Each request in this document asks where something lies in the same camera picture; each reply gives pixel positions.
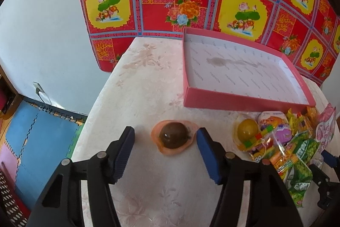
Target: metal screw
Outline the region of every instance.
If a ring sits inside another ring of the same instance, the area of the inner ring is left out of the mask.
[[[67,166],[70,163],[70,159],[63,159],[62,160],[62,165]]]
[[[225,154],[225,157],[226,157],[227,159],[234,159],[234,158],[235,158],[235,154],[232,153],[232,152],[227,152],[227,153]]]
[[[99,151],[99,152],[97,153],[97,157],[98,157],[99,159],[105,158],[105,157],[106,157],[106,152],[105,152],[105,151]]]
[[[270,165],[270,161],[268,159],[262,159],[262,163],[265,165],[265,166],[269,166]]]

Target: snack package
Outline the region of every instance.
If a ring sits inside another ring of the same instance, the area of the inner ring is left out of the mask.
[[[319,112],[315,107],[307,107],[307,114],[306,116],[310,119],[312,127],[316,129],[317,125],[319,124]]]
[[[257,122],[251,117],[240,114],[234,122],[233,141],[241,151],[252,148],[261,142],[262,135]]]
[[[316,139],[320,142],[318,152],[321,153],[334,136],[336,109],[328,103],[325,110],[319,116],[319,124],[316,128]]]
[[[308,130],[296,135],[286,146],[286,149],[295,154],[304,163],[308,164],[317,152],[320,142],[310,136]]]
[[[298,132],[298,118],[292,113],[291,108],[286,113],[286,117],[289,122],[290,130],[292,130],[292,136],[295,136]]]
[[[311,121],[307,116],[297,114],[297,132],[302,133],[308,131],[310,137],[315,137],[315,129],[312,127]]]
[[[283,134],[279,133],[279,135],[284,137],[284,131],[279,131],[283,132]],[[275,155],[275,153],[284,151],[283,145],[276,136],[277,133],[278,128],[275,128],[265,135],[262,140],[258,141],[256,146],[252,147],[251,149],[247,149],[247,152],[249,152],[253,161],[258,163],[263,158],[270,159],[273,155]]]
[[[271,125],[276,128],[279,124],[288,124],[288,120],[284,113],[280,111],[265,111],[262,112],[257,118],[260,130],[264,130],[267,126]]]
[[[280,175],[282,181],[285,181],[287,172],[298,160],[298,157],[289,150],[278,151],[270,158],[270,162]]]
[[[305,192],[313,180],[312,171],[308,166],[298,159],[291,167],[286,179],[286,188],[292,197],[295,206],[302,207]]]
[[[292,131],[289,124],[279,124],[275,129],[276,139],[283,145],[286,145],[292,139]]]

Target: white tablecloth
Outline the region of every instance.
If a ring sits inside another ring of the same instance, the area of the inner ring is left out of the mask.
[[[328,101],[312,81],[305,79],[323,111]],[[179,155],[162,155],[150,139],[152,127],[165,119],[190,120],[205,127],[213,140],[226,151],[248,158],[232,141],[234,111],[191,109],[183,106],[183,62],[180,40],[136,38],[114,69],[87,118],[72,160],[80,161],[106,150],[125,126],[135,129],[136,139],[123,177],[111,186],[113,202],[121,225],[136,227],[207,227],[210,224],[221,186],[206,171],[194,142]],[[328,147],[340,154],[339,129]],[[337,181],[332,169],[323,170]],[[86,184],[82,186],[84,221],[92,226]],[[245,226],[249,182],[244,187],[239,226]],[[319,194],[312,183],[299,213],[305,226],[321,214]]]

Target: pink foam mat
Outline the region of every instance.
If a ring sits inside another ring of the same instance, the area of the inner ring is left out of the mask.
[[[0,169],[6,175],[10,185],[14,187],[18,159],[12,154],[6,144],[3,144],[0,150]]]

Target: red floral poster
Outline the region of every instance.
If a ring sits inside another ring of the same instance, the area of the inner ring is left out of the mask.
[[[219,0],[213,30],[260,43],[273,5],[269,0]]]
[[[304,71],[312,73],[319,65],[326,52],[326,46],[315,33],[311,33],[300,53],[296,65]]]
[[[308,27],[305,24],[285,9],[280,8],[267,46],[284,53],[293,62],[307,32]]]
[[[319,0],[317,15],[314,23],[316,30],[330,43],[337,16],[328,0]]]
[[[335,60],[336,57],[334,57],[334,55],[328,51],[325,54],[325,58],[322,61],[320,67],[314,73],[314,76],[322,81],[325,81],[325,79],[330,75],[330,71],[332,70]]]
[[[185,27],[264,44],[318,85],[340,53],[340,20],[328,0],[80,0],[94,57],[112,71],[134,37],[181,39]]]
[[[203,28],[208,0],[142,0],[144,30],[182,32]]]

